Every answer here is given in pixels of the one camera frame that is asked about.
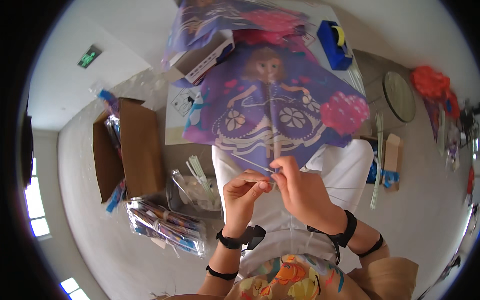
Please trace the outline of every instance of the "princess print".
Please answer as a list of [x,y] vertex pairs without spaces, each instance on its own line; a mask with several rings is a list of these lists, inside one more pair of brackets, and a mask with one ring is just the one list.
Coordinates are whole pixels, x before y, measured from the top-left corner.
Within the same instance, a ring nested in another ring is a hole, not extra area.
[[240,144],[237,155],[263,146],[267,158],[277,158],[314,137],[320,105],[305,87],[286,84],[287,77],[278,53],[269,47],[253,51],[242,76],[248,88],[227,102],[213,128],[216,144],[224,149]]

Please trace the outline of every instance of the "floor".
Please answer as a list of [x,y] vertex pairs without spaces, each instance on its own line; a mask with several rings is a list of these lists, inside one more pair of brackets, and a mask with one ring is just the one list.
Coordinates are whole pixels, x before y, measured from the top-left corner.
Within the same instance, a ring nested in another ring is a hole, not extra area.
[[[355,51],[355,55],[369,101],[382,94],[382,75],[386,71],[396,71],[408,79],[409,70],[398,64],[361,51]],[[158,75],[150,70],[142,72],[117,86],[114,93],[145,100],[144,106],[157,112],[163,128],[167,85]],[[372,110],[382,108],[382,100],[375,103]],[[177,258],[170,247],[161,249],[148,238],[131,233],[123,208],[106,215],[100,203],[92,152],[92,124],[102,110],[100,103],[90,103],[59,135],[61,193],[80,253],[112,300],[149,299],[150,292],[195,293],[203,282],[208,259],[186,253]],[[393,256],[403,256],[420,265],[415,299],[436,281],[460,245],[468,214],[463,199],[471,162],[464,151],[460,169],[455,173],[445,170],[420,99],[417,115],[406,127],[399,128],[395,119],[388,116],[388,110],[384,111],[385,131],[392,128],[389,132],[405,141],[400,190],[386,193],[381,189],[377,209],[372,211],[373,186],[367,185],[356,217],[381,231]],[[165,169],[182,171],[191,154],[200,157],[207,175],[214,173],[210,148],[195,144],[164,146]],[[208,225],[212,245],[209,255],[214,250],[214,234],[222,225],[221,221]],[[349,272],[357,266],[356,257],[345,251],[340,267]]]

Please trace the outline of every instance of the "floral shirt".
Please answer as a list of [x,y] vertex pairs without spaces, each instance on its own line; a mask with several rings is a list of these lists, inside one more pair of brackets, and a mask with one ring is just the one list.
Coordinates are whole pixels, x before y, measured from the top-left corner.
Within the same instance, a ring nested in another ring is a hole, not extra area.
[[405,258],[385,258],[347,275],[323,259],[285,255],[237,282],[225,299],[411,299],[417,270]]

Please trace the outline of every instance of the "exit sign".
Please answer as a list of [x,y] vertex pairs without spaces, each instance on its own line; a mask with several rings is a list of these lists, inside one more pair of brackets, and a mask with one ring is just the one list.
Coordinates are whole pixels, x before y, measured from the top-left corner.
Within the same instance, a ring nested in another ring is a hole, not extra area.
[[102,54],[102,51],[92,45],[83,55],[83,57],[78,61],[77,65],[86,69],[100,54]]

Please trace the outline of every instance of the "person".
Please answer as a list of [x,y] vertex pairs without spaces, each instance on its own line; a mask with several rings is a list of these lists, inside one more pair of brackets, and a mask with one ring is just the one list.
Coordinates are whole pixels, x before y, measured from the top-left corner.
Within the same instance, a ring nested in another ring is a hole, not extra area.
[[[367,141],[324,145],[302,171],[292,156],[275,159],[270,167],[280,172],[271,179],[279,192],[269,177],[242,172],[222,150],[213,147],[212,157],[224,186],[220,234],[235,240],[248,225],[266,234],[243,253],[219,241],[197,295],[179,299],[411,299],[418,265],[390,257],[380,232],[352,214],[373,160]],[[340,270],[334,241],[357,254],[362,268]]]

